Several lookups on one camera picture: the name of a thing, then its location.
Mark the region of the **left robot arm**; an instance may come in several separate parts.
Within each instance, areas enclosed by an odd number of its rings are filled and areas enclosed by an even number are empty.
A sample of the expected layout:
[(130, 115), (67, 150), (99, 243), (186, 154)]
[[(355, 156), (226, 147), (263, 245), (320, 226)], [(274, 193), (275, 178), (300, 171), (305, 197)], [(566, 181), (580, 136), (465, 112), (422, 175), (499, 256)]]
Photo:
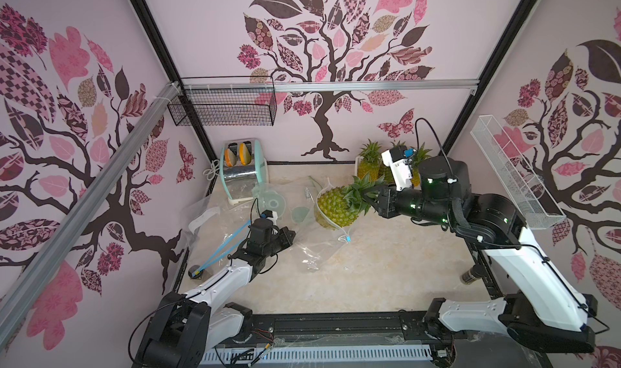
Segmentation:
[(147, 325), (133, 367), (197, 367), (206, 350), (235, 337), (252, 311), (231, 303), (232, 295), (260, 275), (268, 258), (294, 243), (296, 232), (268, 215), (249, 226), (248, 236), (227, 266), (183, 294), (171, 292), (142, 320)]

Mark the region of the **zip-top bag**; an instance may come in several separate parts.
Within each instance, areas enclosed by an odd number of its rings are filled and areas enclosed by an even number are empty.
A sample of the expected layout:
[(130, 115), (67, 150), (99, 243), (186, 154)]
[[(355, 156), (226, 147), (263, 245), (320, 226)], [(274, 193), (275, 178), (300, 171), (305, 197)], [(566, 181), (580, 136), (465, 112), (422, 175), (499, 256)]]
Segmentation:
[[(184, 238), (192, 254), (212, 254), (244, 222), (250, 220), (250, 201), (231, 205), (226, 196), (211, 194), (184, 210)], [(237, 243), (243, 231), (235, 240)]]

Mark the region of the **blue-zip bag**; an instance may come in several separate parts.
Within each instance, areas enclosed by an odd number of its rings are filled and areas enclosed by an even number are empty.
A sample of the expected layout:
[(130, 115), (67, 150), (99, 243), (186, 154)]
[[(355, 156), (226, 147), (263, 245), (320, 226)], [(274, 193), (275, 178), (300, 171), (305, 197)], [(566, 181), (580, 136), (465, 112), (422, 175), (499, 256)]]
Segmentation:
[(207, 260), (201, 264), (205, 270), (211, 267), (214, 264), (217, 264), (224, 257), (228, 256), (232, 251), (234, 245), (239, 245), (243, 239), (240, 239), (237, 243), (234, 243), (234, 240), (247, 228), (249, 228), (251, 222), (247, 221), (244, 224), (237, 228), (232, 234), (229, 234), (225, 237), (224, 241), (217, 247), (217, 249), (210, 255)]

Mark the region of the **green-zip bag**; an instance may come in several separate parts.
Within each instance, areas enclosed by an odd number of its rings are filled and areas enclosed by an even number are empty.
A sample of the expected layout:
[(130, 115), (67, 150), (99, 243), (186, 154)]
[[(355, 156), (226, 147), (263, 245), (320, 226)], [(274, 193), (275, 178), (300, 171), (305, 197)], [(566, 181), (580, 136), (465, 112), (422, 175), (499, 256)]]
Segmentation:
[(315, 223), (319, 192), (320, 185), (308, 176), (285, 184), (258, 184), (252, 196), (258, 200), (260, 211), (276, 213), (278, 226), (300, 231)]

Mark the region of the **zip bag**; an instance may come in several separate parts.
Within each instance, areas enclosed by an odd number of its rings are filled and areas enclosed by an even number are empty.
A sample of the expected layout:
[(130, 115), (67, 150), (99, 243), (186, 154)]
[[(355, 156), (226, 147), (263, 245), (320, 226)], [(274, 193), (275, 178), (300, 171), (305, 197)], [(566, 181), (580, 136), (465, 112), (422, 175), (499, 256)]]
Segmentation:
[(292, 256), (308, 272), (319, 271), (351, 241), (347, 230), (329, 222), (316, 207), (307, 214), (296, 232)]

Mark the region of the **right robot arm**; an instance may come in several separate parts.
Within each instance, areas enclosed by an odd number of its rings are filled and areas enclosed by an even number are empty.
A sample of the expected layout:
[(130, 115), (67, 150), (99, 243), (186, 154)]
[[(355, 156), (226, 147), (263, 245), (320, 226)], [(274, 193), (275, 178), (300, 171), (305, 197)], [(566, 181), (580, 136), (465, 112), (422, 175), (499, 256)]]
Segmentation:
[(518, 288), (487, 302), (437, 298), (426, 318), (431, 331), (501, 334), (540, 353), (593, 353), (596, 335), (588, 320), (597, 314), (597, 300), (561, 275), (515, 204), (505, 196), (474, 193), (467, 164), (443, 156), (419, 165), (415, 189), (412, 156), (402, 147), (382, 154), (395, 183), (379, 187), (372, 203), (376, 212), (448, 230), (499, 264)]

